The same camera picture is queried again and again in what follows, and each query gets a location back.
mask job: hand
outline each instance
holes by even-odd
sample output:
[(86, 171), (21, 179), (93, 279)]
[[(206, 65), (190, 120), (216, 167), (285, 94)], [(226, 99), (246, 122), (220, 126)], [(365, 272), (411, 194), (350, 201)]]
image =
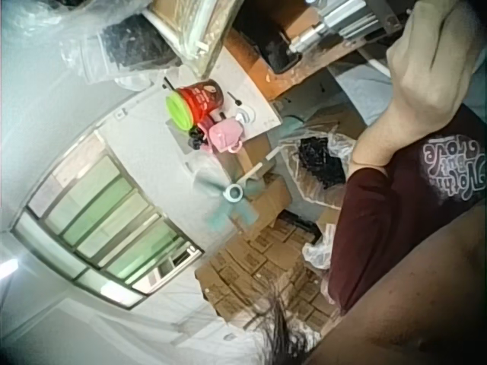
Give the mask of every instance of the hand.
[(445, 127), (466, 95), (482, 28), (457, 0), (415, 4), (403, 36), (387, 51), (393, 99), (386, 113), (407, 144)]

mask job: window frame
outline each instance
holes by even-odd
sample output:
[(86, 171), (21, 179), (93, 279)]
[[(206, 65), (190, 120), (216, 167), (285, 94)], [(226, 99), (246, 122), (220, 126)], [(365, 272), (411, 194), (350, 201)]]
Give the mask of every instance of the window frame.
[[(97, 154), (97, 157), (91, 161), (88, 165), (83, 167), (82, 171), (83, 173), (79, 173), (70, 181), (66, 186), (64, 186), (61, 190), (61, 192), (54, 198), (52, 202), (49, 203), (48, 208), (42, 213), (40, 217), (37, 217), (37, 214), (29, 207), (29, 204), (33, 197), (39, 192), (39, 190), (43, 187), (43, 184), (48, 180), (48, 178), (53, 174), (53, 172), (69, 157), (70, 153), (75, 151), (76, 148), (86, 139), (90, 138), (92, 135), (95, 135), (96, 138), (100, 141), (100, 143), (103, 145), (103, 150)], [(132, 190), (127, 193), (119, 202), (117, 202), (106, 214), (103, 215), (103, 217), (100, 219), (99, 222), (97, 222), (93, 227), (90, 228), (89, 231), (83, 234), (84, 239), (79, 240), (76, 244), (73, 246), (70, 246), (69, 243), (65, 242), (62, 239), (62, 233), (66, 232), (68, 230), (68, 227), (73, 224), (77, 220), (78, 217), (81, 216), (82, 212), (85, 211), (87, 208), (91, 206), (93, 202), (96, 201), (97, 197), (99, 194), (105, 189), (102, 188), (99, 193), (97, 193), (91, 200), (81, 209), (80, 212), (78, 212), (74, 218), (72, 218), (71, 222), (67, 227), (63, 229), (63, 231), (59, 234), (56, 234), (46, 223), (46, 219), (49, 217), (49, 214), (53, 211), (53, 209), (57, 206), (57, 204), (69, 193), (70, 189), (73, 186), (76, 186), (76, 184), (83, 178), (83, 176), (86, 176), (86, 174), (91, 171), (91, 169), (102, 159), (105, 157), (108, 157), (110, 161), (114, 164), (114, 166), (118, 169), (119, 171), (119, 177), (125, 179), (129, 185), (132, 187)], [(98, 250), (97, 253), (95, 253), (92, 258), (88, 258), (86, 255), (84, 255), (82, 252), (77, 250), (77, 248), (84, 242), (86, 238), (88, 238), (103, 222), (116, 211), (116, 209), (123, 204), (123, 202), (126, 202), (130, 196), (133, 194), (139, 194), (142, 199), (147, 202), (148, 206), (143, 208), (142, 211), (137, 214), (124, 228), (120, 230), (120, 232), (116, 233), (114, 237), (112, 237), (105, 245)], [(143, 303), (146, 301), (149, 297), (157, 293), (162, 287), (167, 285), (172, 279), (174, 279), (178, 274), (180, 274), (182, 271), (184, 271), (186, 268), (191, 266), (196, 260), (200, 259), (204, 255), (204, 250), (201, 249), (198, 245), (196, 245), (174, 222), (163, 212), (163, 210), (156, 206), (154, 203), (152, 203), (151, 199), (144, 193), (140, 185), (133, 179), (133, 177), (129, 174), (129, 172), (126, 170), (126, 168), (123, 166), (121, 161), (118, 159), (116, 154), (113, 152), (113, 150), (110, 148), (110, 146), (105, 142), (104, 138), (100, 135), (99, 131), (97, 128), (90, 130), (86, 134), (82, 135), (61, 157), (59, 157), (56, 162), (51, 165), (51, 167), (46, 171), (45, 176), (37, 183), (37, 185), (32, 189), (31, 193), (27, 196), (26, 201), (22, 204), (22, 208), (18, 212), (17, 217), (14, 220), (14, 223), (11, 226), (11, 233), (12, 235), (22, 243), (24, 247), (27, 248), (27, 250), (33, 254), (37, 259), (39, 259), (44, 265), (46, 265), (48, 268), (56, 272), (58, 275), (62, 276), (64, 279), (67, 281), (71, 282), (74, 284), (76, 287), (81, 288), (82, 290), (85, 290), (89, 294), (92, 294), (100, 299), (102, 299), (105, 302), (108, 302), (110, 304), (113, 304), (121, 309), (124, 310), (132, 310), (135, 307), (137, 307), (139, 304)], [(60, 268), (56, 267), (56, 265), (51, 262), (49, 259), (47, 259), (45, 254), (43, 254), (40, 250), (36, 249), (33, 247), (33, 245), (28, 242), (28, 240), (24, 239), (17, 231), (16, 227), (20, 221), (20, 219), (24, 216), (24, 214), (27, 214), (32, 218), (37, 225), (39, 226), (40, 229), (42, 229), (51, 240), (56, 242), (61, 248), (63, 248), (67, 253), (69, 253), (73, 258), (78, 260), (80, 263), (86, 266), (85, 269), (83, 269), (79, 274), (77, 274), (75, 277), (71, 277), (70, 275), (66, 274), (63, 272)], [(98, 263), (103, 261), (103, 258), (107, 256), (109, 253), (111, 253), (119, 244), (121, 244), (126, 238), (128, 238), (134, 231), (140, 227), (143, 223), (145, 223), (147, 220), (149, 220), (151, 217), (154, 217), (155, 215), (158, 215), (158, 218), (153, 220), (148, 226), (136, 237), (134, 237), (126, 246), (124, 246), (119, 252), (117, 252), (111, 259), (109, 259), (103, 267), (100, 267)], [(143, 278), (146, 278), (147, 276), (150, 275), (154, 270), (159, 271), (159, 266), (162, 265), (166, 260), (171, 259), (172, 253), (165, 255), (163, 258), (160, 258), (155, 264), (151, 265), (150, 269), (147, 269), (146, 271), (143, 272), (142, 275), (140, 275), (136, 280), (134, 280), (131, 284), (127, 284), (125, 280), (127, 278), (130, 278), (132, 275), (135, 275), (138, 270), (142, 269), (146, 263), (149, 263), (152, 259), (156, 258), (158, 256), (159, 251), (151, 255), (149, 259), (147, 259), (142, 265), (140, 265), (134, 272), (132, 272), (130, 275), (127, 276), (125, 279), (120, 279), (117, 276), (111, 274), (108, 272), (108, 268), (112, 263), (114, 263), (123, 253), (125, 253), (130, 247), (132, 247), (134, 244), (138, 242), (138, 240), (143, 236), (144, 234), (147, 234), (148, 231), (150, 231), (151, 226), (153, 224), (156, 224), (157, 222), (161, 221), (162, 223), (166, 224), (171, 230), (173, 230), (176, 234), (177, 237), (183, 238), (185, 243), (189, 243), (190, 247), (195, 249), (195, 254), (191, 255), (188, 259), (183, 260), (182, 264), (180, 266), (177, 266), (174, 268), (172, 271), (167, 273), (165, 276), (161, 278), (161, 280), (154, 284), (153, 287), (150, 289), (150, 292), (148, 294), (137, 290), (134, 288), (134, 286)], [(101, 256), (100, 252), (106, 251), (106, 254)], [(94, 260), (96, 257), (100, 257), (97, 262)], [(107, 296), (104, 296), (101, 293), (98, 293), (96, 290), (93, 290), (89, 287), (86, 287), (84, 285), (79, 284), (78, 279), (80, 279), (85, 273), (87, 273), (90, 270), (96, 271), (99, 275), (102, 275), (104, 278), (106, 278), (109, 281), (112, 281), (122, 287), (124, 287), (127, 290), (130, 290), (131, 292), (138, 294), (142, 296), (142, 298), (132, 304), (131, 306), (124, 306), (121, 303), (117, 302), (116, 300), (113, 300)]]

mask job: dark hair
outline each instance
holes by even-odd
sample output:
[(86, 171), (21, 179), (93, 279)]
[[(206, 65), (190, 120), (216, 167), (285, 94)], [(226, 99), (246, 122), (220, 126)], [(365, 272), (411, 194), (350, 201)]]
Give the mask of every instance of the dark hair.
[(304, 333), (291, 325), (279, 296), (270, 300), (263, 326), (266, 349), (263, 365), (301, 365), (311, 355), (313, 346)]

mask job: white graphic print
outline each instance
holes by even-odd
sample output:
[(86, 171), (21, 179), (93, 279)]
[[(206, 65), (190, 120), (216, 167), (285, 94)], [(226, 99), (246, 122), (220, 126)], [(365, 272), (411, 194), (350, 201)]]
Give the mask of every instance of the white graphic print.
[(430, 139), (423, 145), (427, 177), (443, 198), (469, 200), (485, 189), (485, 152), (463, 135)]

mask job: white cable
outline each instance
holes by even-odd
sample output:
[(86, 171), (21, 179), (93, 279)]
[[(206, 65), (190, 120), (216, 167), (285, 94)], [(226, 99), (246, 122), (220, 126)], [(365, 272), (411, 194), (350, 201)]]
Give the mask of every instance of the white cable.
[(374, 57), (372, 57), (369, 52), (367, 52), (364, 47), (361, 47), (358, 49), (358, 53), (361, 54), (362, 57), (364, 57), (367, 62), (369, 63), (370, 66), (378, 70), (381, 74), (386, 75), (388, 78), (390, 78), (390, 71), (387, 68), (387, 66), (384, 66), (382, 63), (377, 61)]

